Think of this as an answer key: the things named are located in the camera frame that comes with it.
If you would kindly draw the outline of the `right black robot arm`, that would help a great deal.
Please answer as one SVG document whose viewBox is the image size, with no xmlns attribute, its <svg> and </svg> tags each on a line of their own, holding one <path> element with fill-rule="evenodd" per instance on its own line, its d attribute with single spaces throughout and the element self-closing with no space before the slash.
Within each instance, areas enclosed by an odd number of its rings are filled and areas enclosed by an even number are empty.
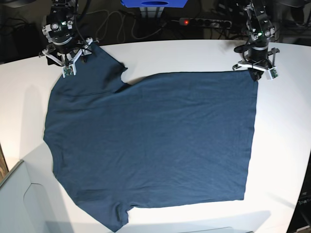
<svg viewBox="0 0 311 233">
<path fill-rule="evenodd" d="M 92 54 L 93 38 L 83 37 L 78 24 L 87 14 L 91 1 L 88 0 L 81 13 L 78 13 L 77 0 L 53 0 L 50 14 L 45 16 L 41 27 L 48 45 L 39 53 L 45 56 L 49 65 L 62 68 L 63 77 L 76 74 L 79 58 Z"/>
</svg>

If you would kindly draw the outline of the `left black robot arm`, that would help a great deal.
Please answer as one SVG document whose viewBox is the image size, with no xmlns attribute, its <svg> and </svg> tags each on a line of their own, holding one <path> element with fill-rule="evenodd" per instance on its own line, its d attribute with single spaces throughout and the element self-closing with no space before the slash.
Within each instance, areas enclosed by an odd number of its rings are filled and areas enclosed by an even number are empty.
<svg viewBox="0 0 311 233">
<path fill-rule="evenodd" d="M 247 36 L 244 45 L 234 48 L 235 53 L 242 55 L 242 60 L 235 64 L 232 69 L 246 68 L 253 81 L 257 82 L 265 75 L 268 80 L 279 76 L 275 65 L 278 48 L 269 49 L 269 43 L 275 35 L 275 27 L 266 14 L 265 6 L 261 0 L 251 0 L 244 7 L 247 13 Z"/>
</svg>

